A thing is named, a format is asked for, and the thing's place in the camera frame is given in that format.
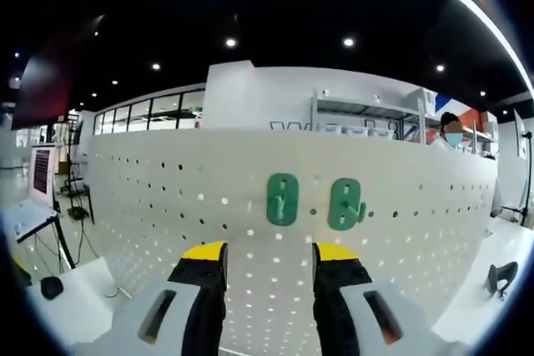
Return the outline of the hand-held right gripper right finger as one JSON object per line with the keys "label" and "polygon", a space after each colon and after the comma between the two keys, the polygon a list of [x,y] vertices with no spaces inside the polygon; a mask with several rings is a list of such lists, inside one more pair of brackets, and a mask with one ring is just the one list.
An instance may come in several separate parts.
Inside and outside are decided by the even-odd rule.
{"label": "hand-held right gripper right finger", "polygon": [[323,355],[470,355],[446,341],[390,282],[375,281],[357,254],[313,243],[313,315]]}

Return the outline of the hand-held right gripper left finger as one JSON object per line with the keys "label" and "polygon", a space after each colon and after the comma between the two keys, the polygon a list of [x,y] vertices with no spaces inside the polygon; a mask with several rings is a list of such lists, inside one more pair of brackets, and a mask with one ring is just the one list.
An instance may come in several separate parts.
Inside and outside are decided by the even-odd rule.
{"label": "hand-held right gripper left finger", "polygon": [[183,253],[165,280],[133,296],[109,331],[76,343],[76,355],[217,355],[226,316],[228,244],[217,241]]}

